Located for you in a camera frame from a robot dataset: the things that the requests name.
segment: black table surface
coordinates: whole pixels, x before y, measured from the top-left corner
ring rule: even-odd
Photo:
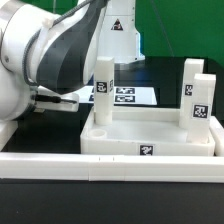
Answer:
[[[154,87],[157,107],[179,108],[185,58],[146,58],[144,67],[116,71],[115,86]],[[216,74],[213,115],[224,120],[224,69]],[[77,113],[32,113],[5,152],[80,153],[80,133],[91,105]],[[217,183],[0,180],[0,223],[223,223],[224,185]]]

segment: white edge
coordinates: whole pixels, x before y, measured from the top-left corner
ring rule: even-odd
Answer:
[[[0,178],[224,183],[224,158],[2,152]]]

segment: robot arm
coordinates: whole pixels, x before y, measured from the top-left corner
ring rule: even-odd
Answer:
[[[62,17],[19,1],[1,1],[0,120],[12,120],[30,110],[36,95],[32,86],[65,94],[87,84],[107,1],[79,0],[81,9]],[[53,26],[44,29],[42,21]],[[41,44],[36,36],[42,36]]]

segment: green background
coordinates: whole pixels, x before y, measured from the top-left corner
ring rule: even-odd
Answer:
[[[24,2],[53,11],[53,0]],[[57,0],[56,13],[76,4]],[[136,28],[146,56],[209,57],[224,66],[223,0],[136,0]]]

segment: white tray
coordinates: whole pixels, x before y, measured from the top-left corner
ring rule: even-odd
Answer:
[[[94,123],[94,109],[81,134],[82,154],[213,156],[211,133],[207,144],[187,143],[187,130],[179,128],[178,109],[114,107],[113,122]]]

